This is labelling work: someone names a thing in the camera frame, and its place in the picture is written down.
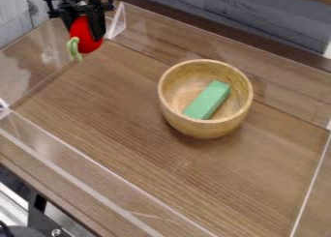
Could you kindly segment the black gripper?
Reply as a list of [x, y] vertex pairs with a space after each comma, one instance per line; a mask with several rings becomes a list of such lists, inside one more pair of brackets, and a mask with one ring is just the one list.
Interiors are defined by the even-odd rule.
[[65, 29], [71, 28], [73, 17], [87, 12], [94, 40], [106, 33], [104, 12], [114, 10], [114, 0], [44, 0], [49, 18], [61, 18]]

